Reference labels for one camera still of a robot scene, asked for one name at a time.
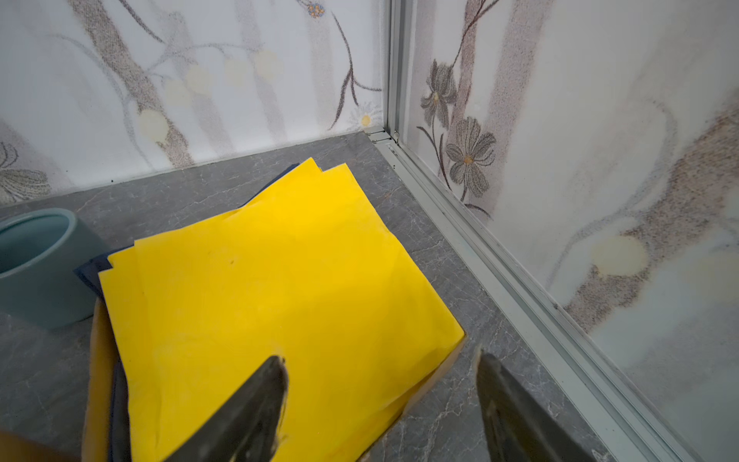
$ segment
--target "cardboard box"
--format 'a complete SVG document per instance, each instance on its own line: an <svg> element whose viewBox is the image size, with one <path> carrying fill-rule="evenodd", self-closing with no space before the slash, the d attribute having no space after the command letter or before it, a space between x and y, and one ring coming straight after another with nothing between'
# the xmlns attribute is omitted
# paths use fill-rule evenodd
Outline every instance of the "cardboard box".
<svg viewBox="0 0 739 462"><path fill-rule="evenodd" d="M466 340L467 335L465 334L460 344L437 367L429 380L408 400L401 418L452 368ZM108 310L105 302L98 299L95 303L92 335L90 336L90 381L85 425L82 432L82 462L108 460L113 367L119 359Z"/></svg>

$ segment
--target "yellow sheet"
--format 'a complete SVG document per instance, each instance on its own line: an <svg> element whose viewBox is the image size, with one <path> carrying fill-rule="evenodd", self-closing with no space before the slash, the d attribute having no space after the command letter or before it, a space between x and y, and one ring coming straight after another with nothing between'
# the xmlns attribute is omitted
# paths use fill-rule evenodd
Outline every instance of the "yellow sheet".
<svg viewBox="0 0 739 462"><path fill-rule="evenodd" d="M112 259L129 386L156 388L130 396L134 461L164 459L272 354L290 379L275 460L355 460L463 338L349 169L309 170ZM137 282L145 300L123 293Z"/></svg>

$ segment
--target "cup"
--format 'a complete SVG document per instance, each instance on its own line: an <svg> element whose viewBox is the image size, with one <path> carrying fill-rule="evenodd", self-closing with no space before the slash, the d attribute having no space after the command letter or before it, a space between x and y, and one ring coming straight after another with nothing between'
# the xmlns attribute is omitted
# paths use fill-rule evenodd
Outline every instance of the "cup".
<svg viewBox="0 0 739 462"><path fill-rule="evenodd" d="M0 310L47 329L91 316L95 294L73 270L108 250L63 208L0 222Z"/></svg>

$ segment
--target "patterned wall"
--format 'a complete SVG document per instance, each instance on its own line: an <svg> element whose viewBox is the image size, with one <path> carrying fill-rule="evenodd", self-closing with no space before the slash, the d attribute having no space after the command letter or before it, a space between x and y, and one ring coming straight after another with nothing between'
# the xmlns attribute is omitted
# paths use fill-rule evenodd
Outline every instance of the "patterned wall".
<svg viewBox="0 0 739 462"><path fill-rule="evenodd" d="M405 142L702 457L736 458L739 3L414 4Z"/></svg>
<svg viewBox="0 0 739 462"><path fill-rule="evenodd" d="M384 0L0 2L0 204L382 124Z"/></svg>

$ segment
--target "marble surface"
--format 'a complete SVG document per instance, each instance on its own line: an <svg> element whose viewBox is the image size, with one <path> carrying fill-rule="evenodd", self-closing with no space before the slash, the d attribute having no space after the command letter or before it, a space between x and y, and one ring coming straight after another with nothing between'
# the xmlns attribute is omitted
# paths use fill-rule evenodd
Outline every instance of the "marble surface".
<svg viewBox="0 0 739 462"><path fill-rule="evenodd" d="M112 247L190 225L244 203L289 166L313 157L347 163L387 227L464 327L453 368L370 451L373 461L487 461L473 358L503 360L588 452L602 442L483 290L364 133L173 171L90 191L0 208L0 220L39 208L77 212ZM44 331L0 316L0 427L78 454L88 380L90 321Z"/></svg>

